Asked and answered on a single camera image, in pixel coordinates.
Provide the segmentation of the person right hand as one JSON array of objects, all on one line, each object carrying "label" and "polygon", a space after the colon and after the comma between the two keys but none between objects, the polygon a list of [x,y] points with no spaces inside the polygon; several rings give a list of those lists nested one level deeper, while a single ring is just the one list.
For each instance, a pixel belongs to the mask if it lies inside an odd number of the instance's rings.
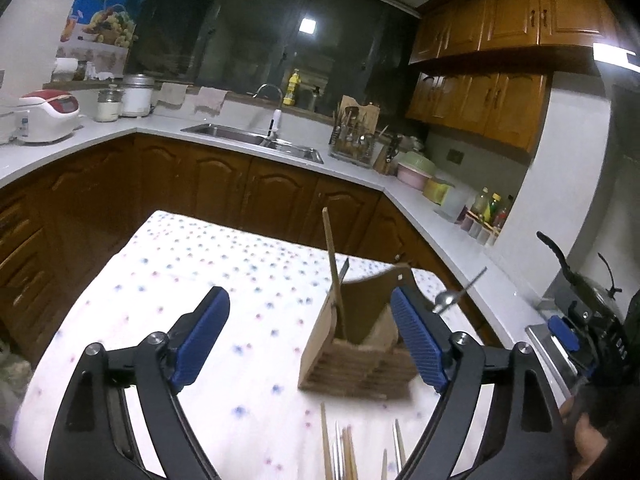
[{"label": "person right hand", "polygon": [[566,399],[559,409],[570,456],[572,479],[581,479],[610,443],[590,420],[590,410],[596,407],[597,400],[599,393],[596,388],[583,385],[574,396]]}]

